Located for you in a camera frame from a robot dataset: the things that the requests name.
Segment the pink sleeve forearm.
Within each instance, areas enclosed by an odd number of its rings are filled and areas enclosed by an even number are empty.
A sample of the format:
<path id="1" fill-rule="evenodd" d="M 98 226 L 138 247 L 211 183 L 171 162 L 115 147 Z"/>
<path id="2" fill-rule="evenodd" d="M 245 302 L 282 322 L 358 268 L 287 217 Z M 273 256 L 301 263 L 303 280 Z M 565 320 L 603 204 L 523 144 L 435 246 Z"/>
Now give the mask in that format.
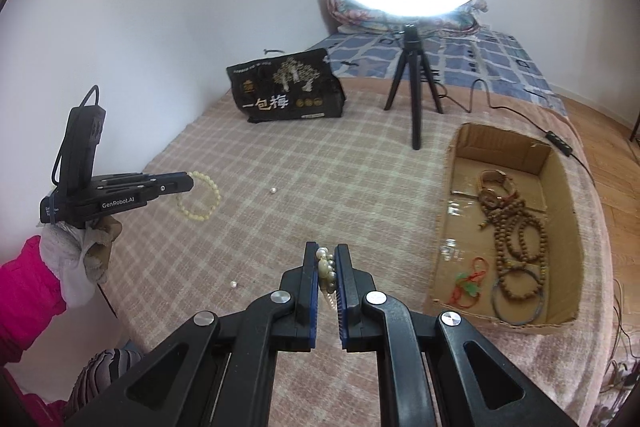
<path id="1" fill-rule="evenodd" d="M 23 353 L 66 310 L 61 284 L 40 256 L 40 236 L 0 269 L 1 365 L 21 361 Z"/>

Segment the left white gloved hand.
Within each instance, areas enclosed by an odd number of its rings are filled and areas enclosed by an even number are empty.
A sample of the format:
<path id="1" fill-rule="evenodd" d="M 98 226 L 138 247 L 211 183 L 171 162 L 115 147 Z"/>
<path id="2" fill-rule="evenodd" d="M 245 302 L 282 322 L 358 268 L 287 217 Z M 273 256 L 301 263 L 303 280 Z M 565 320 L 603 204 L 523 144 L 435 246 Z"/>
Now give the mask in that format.
<path id="1" fill-rule="evenodd" d="M 60 282 L 66 306 L 85 306 L 96 286 L 105 282 L 112 247 L 120 234 L 122 224 L 111 216 L 90 222 L 85 229 L 64 222 L 43 225 L 40 257 Z"/>

